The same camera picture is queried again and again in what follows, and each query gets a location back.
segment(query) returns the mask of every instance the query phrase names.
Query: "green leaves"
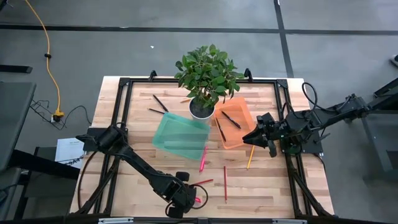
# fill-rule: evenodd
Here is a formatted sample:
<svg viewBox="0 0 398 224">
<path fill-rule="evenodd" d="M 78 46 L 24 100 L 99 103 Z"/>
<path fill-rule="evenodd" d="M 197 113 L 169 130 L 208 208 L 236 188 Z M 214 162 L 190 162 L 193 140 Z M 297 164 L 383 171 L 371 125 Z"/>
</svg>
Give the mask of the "green leaves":
<svg viewBox="0 0 398 224">
<path fill-rule="evenodd" d="M 217 92 L 217 93 L 222 93 L 222 92 L 224 92 L 225 90 L 226 90 L 226 88 L 225 88 L 224 86 L 218 86 L 217 89 L 216 89 L 216 92 Z"/>
<path fill-rule="evenodd" d="M 178 78 L 178 87 L 190 90 L 187 97 L 195 97 L 204 108 L 214 107 L 220 96 L 224 101 L 228 95 L 233 97 L 240 90 L 236 80 L 244 78 L 242 73 L 234 71 L 236 67 L 228 54 L 214 44 L 188 52 L 175 66 L 180 71 L 174 76 Z"/>
<path fill-rule="evenodd" d="M 178 72 L 177 74 L 174 75 L 174 78 L 181 78 L 182 77 L 182 73 Z"/>
<path fill-rule="evenodd" d="M 182 64 L 188 68 L 188 64 L 187 64 L 187 58 L 185 55 L 182 56 Z"/>
<path fill-rule="evenodd" d="M 197 74 L 201 74 L 201 68 L 200 67 L 195 67 L 195 72 Z"/>
<path fill-rule="evenodd" d="M 216 80 L 217 84 L 221 84 L 221 83 L 225 82 L 224 77 L 217 77 L 217 78 L 215 78 L 215 80 Z"/>
<path fill-rule="evenodd" d="M 175 66 L 182 72 L 183 70 L 182 70 L 182 67 L 183 67 L 183 65 L 182 65 L 182 63 L 180 62 L 180 61 L 177 61 L 176 63 L 175 63 Z"/>
<path fill-rule="evenodd" d="M 220 72 L 219 72 L 219 70 L 212 68 L 211 75 L 213 75 L 214 77 L 218 77 L 220 75 Z"/>
<path fill-rule="evenodd" d="M 215 46 L 214 44 L 211 44 L 211 45 L 210 45 L 209 50 L 210 50 L 210 55 L 211 55 L 211 56 L 214 56 L 214 55 L 217 54 L 217 49 L 216 49 L 216 46 Z"/>
<path fill-rule="evenodd" d="M 198 62 L 192 55 L 187 56 L 187 62 Z"/>
<path fill-rule="evenodd" d="M 226 58 L 228 58 L 228 54 L 226 52 L 220 52 L 217 54 L 217 57 L 226 60 Z"/>
<path fill-rule="evenodd" d="M 197 95 L 197 93 L 196 93 L 195 91 L 191 91 L 191 92 L 187 95 L 187 97 L 191 98 L 191 97 L 194 97 L 194 96 L 196 96 L 196 95 Z"/>
</svg>

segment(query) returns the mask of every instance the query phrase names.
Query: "red pen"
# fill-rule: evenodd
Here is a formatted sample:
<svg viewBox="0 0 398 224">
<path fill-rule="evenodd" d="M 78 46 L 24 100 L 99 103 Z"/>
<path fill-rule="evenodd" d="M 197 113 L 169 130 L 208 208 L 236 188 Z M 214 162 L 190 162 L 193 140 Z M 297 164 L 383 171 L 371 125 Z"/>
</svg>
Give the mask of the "red pen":
<svg viewBox="0 0 398 224">
<path fill-rule="evenodd" d="M 226 166 L 224 166 L 224 193 L 225 193 L 225 203 L 226 203 Z"/>
<path fill-rule="evenodd" d="M 195 184 L 195 185 L 201 185 L 201 184 L 209 183 L 209 182 L 211 182 L 211 181 L 213 181 L 213 179 L 204 180 L 204 181 L 197 182 L 197 183 L 194 183 L 194 184 Z"/>
<path fill-rule="evenodd" d="M 206 152 L 207 152 L 207 146 L 205 146 L 205 149 L 203 150 L 203 156 L 201 157 L 199 172 L 202 172 L 205 169 Z"/>
</svg>

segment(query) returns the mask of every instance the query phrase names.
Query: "pencil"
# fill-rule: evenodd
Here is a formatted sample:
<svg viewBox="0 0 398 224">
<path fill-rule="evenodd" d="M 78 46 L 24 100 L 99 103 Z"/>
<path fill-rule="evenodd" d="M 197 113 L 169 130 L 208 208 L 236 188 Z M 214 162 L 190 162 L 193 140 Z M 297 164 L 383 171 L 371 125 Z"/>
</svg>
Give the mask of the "pencil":
<svg viewBox="0 0 398 224">
<path fill-rule="evenodd" d="M 253 153 L 254 153 L 254 146 L 251 148 L 250 159 L 249 159 L 248 166 L 246 167 L 246 169 L 249 169 L 249 167 L 250 167 L 251 158 L 253 157 Z"/>
<path fill-rule="evenodd" d="M 197 182 L 197 183 L 194 183 L 194 184 L 195 184 L 195 185 L 201 185 L 201 184 L 209 183 L 209 182 L 211 182 L 211 181 L 213 181 L 213 179 L 204 180 L 204 181 Z"/>
<path fill-rule="evenodd" d="M 225 193 L 225 203 L 227 200 L 227 196 L 226 196 L 226 166 L 224 166 L 224 193 Z"/>
<path fill-rule="evenodd" d="M 185 102 L 188 102 L 188 101 L 190 101 L 191 99 L 186 99 L 186 100 L 182 100 L 180 103 L 185 103 Z"/>
</svg>

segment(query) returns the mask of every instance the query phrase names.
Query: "translucent green container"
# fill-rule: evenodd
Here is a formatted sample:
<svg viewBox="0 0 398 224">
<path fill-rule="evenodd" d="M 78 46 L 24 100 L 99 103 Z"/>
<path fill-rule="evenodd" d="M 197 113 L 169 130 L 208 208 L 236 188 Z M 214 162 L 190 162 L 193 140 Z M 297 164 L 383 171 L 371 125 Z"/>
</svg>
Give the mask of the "translucent green container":
<svg viewBox="0 0 398 224">
<path fill-rule="evenodd" d="M 207 124 L 165 113 L 152 144 L 167 152 L 200 160 L 209 132 L 210 127 Z"/>
</svg>

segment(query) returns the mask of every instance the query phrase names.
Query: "translucent orange container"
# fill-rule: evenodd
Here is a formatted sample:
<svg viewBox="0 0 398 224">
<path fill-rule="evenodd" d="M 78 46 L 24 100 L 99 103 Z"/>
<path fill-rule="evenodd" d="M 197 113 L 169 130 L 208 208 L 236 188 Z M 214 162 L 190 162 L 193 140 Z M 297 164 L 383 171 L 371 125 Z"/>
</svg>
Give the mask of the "translucent orange container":
<svg viewBox="0 0 398 224">
<path fill-rule="evenodd" d="M 237 122 L 241 129 L 235 126 L 223 113 L 226 113 L 230 118 Z M 217 118 L 221 129 L 225 135 L 226 141 L 223 140 L 217 122 L 216 127 L 220 134 L 221 142 L 225 149 L 233 149 L 235 147 L 243 146 L 242 137 L 250 133 L 256 127 L 249 109 L 243 97 L 232 98 L 223 104 L 222 101 L 216 104 L 214 118 Z"/>
</svg>

